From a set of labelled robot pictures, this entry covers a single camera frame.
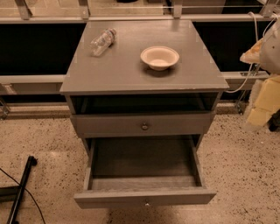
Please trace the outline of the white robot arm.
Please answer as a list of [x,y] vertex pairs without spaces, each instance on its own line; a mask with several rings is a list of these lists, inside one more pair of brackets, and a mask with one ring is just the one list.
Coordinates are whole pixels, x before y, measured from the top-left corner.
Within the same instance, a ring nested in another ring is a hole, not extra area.
[[240,61],[256,63],[260,68],[280,74],[280,20],[277,20],[249,50],[244,52]]

